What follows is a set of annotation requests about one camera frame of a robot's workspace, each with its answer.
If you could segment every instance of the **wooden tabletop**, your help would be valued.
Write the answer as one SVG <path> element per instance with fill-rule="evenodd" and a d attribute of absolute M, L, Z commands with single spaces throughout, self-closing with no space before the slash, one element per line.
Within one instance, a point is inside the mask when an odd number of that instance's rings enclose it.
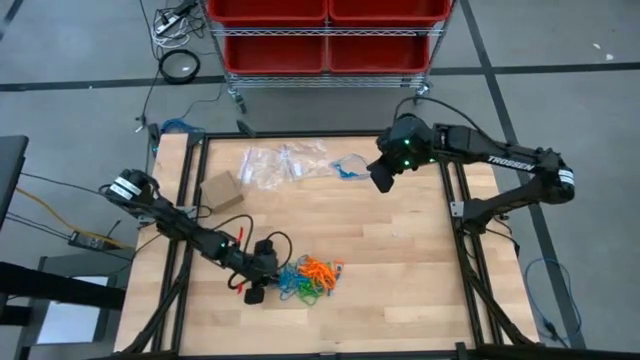
<path fill-rule="evenodd" d="M 355 153 L 372 161 L 379 155 L 374 138 L 322 140 L 328 159 Z M 309 141 L 212 141 L 205 178 L 226 170 L 235 176 L 251 146 L 278 149 L 285 143 Z M 153 176 L 170 200 L 177 196 L 185 148 L 185 135 L 162 137 Z M 195 149 L 189 201 L 198 154 Z M 471 165 L 465 171 L 472 197 L 498 193 L 490 166 Z M 248 213 L 256 222 L 253 241 L 280 230 L 293 240 L 293 259 L 309 254 L 324 261 L 343 260 L 345 267 L 332 296 L 312 307 L 295 297 L 281 301 L 276 289 L 267 290 L 264 303 L 249 306 L 242 295 L 227 289 L 230 270 L 196 254 L 180 354 L 448 350 L 459 341 L 473 347 L 439 169 L 424 166 L 395 179 L 388 194 L 380 194 L 369 180 L 337 177 L 289 182 L 275 191 L 244 187 L 242 203 L 202 219 L 202 226 L 211 227 Z M 237 221 L 223 229 L 237 234 L 241 226 L 246 229 L 247 223 Z M 506 233 L 493 222 L 489 228 Z M 138 247 L 156 234 L 151 227 L 141 231 Z M 288 251 L 286 241 L 273 240 L 283 259 Z M 525 335 L 537 340 L 511 242 L 494 234 L 483 235 L 481 240 L 496 300 Z M 161 237 L 136 256 L 115 350 L 126 347 L 154 311 L 167 248 L 168 240 Z M 165 347 L 170 343 L 174 314 L 175 306 L 167 316 Z M 483 328 L 489 338 L 489 327 Z"/>

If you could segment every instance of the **power strip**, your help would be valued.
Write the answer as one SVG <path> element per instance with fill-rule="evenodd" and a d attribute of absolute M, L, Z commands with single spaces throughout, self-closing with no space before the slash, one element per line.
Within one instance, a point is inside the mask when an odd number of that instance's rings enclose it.
<path fill-rule="evenodd" d="M 178 15 L 172 15 L 171 18 L 169 18 L 169 21 L 166 24 L 162 24 L 160 26 L 158 26 L 156 28 L 156 35 L 162 35 L 164 34 L 167 30 L 169 30 L 173 25 L 177 24 L 178 21 L 180 21 L 180 19 L 182 19 L 181 16 Z"/>

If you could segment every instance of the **floor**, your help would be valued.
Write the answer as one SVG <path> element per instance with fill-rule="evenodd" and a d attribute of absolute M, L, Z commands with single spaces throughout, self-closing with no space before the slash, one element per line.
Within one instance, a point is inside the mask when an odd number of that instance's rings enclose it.
<path fill-rule="evenodd" d="M 147 12 L 165 7 L 161 0 L 143 2 Z M 29 136 L 24 171 L 97 188 L 123 168 L 142 168 L 146 133 L 134 132 L 139 126 L 134 118 L 156 64 L 137 2 L 0 0 L 0 14 L 5 13 L 0 128 L 3 135 Z M 640 279 L 635 276 L 640 248 L 633 210 L 639 196 L 632 181 L 640 175 L 633 165 L 640 134 L 639 16 L 640 2 L 634 0 L 461 0 L 432 77 L 432 96 L 470 114 L 492 136 L 553 147 L 574 169 L 574 201 L 514 211 L 510 223 L 522 247 L 523 271 L 542 256 L 541 244 L 548 256 L 552 243 L 571 273 L 583 323 L 581 336 L 570 339 L 577 347 L 640 352 Z M 202 54 L 214 50 L 206 39 L 193 39 L 189 47 Z M 194 100 L 215 97 L 224 86 L 214 76 L 221 74 L 220 66 L 215 56 L 201 59 L 200 75 L 209 77 L 198 84 L 156 87 L 149 121 L 161 123 L 183 114 Z M 217 103 L 196 105 L 186 120 L 207 131 L 235 131 L 241 115 L 225 90 Z M 389 124 L 397 101 L 411 94 L 404 89 L 247 90 L 244 120 L 258 131 L 380 129 Z M 430 105 L 414 110 L 429 123 L 462 123 Z M 520 184 L 512 171 L 495 173 L 501 190 Z M 20 185 L 76 224 L 106 231 L 122 219 L 114 237 L 128 243 L 136 238 L 135 224 L 103 199 L 24 177 Z M 58 226 L 20 196 L 11 211 Z M 41 256 L 78 252 L 20 224 L 7 222 L 0 232 L 2 261 L 36 267 Z M 570 306 L 560 315 L 559 307 L 568 305 L 558 276 L 552 284 L 543 266 L 530 275 L 538 306 L 562 334 L 573 333 L 576 317 Z M 18 336 L 19 329 L 0 328 L 3 358 L 12 358 Z M 87 351 L 108 352 L 114 336 L 108 334 L 98 348 L 40 348 L 31 358 L 82 359 Z"/>

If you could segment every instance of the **shelf caster wheel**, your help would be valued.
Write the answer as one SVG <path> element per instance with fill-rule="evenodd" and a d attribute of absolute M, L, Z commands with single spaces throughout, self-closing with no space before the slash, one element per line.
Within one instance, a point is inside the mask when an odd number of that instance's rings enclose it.
<path fill-rule="evenodd" d="M 244 98 L 242 97 L 242 95 L 234 96 L 233 100 L 235 100 L 236 105 L 238 106 L 238 110 L 240 110 L 240 113 L 246 114 L 247 113 L 247 104 L 245 104 Z"/>

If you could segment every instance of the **metal wire shelf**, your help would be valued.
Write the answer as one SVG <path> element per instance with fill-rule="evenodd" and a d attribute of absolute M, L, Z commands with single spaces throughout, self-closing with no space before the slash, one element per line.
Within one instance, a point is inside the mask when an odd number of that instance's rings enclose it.
<path fill-rule="evenodd" d="M 214 36 L 440 36 L 433 28 L 211 28 Z"/>
<path fill-rule="evenodd" d="M 372 88 L 408 87 L 424 85 L 424 74 L 350 75 L 323 74 L 317 76 L 246 76 L 229 74 L 229 83 L 236 88 Z"/>
<path fill-rule="evenodd" d="M 203 14 L 207 14 L 206 0 L 197 0 Z M 325 27 L 318 28 L 225 28 L 214 21 L 207 21 L 207 28 L 222 65 L 229 95 L 240 112 L 247 111 L 239 88 L 415 88 L 416 94 L 428 94 L 431 88 L 429 73 L 442 45 L 453 11 L 458 0 L 451 0 L 449 17 L 439 27 L 431 28 L 344 28 L 332 27 L 326 20 Z M 336 74 L 319 75 L 238 75 L 229 73 L 224 66 L 224 53 L 218 41 L 220 36 L 437 36 L 431 50 L 427 69 L 418 74 Z"/>

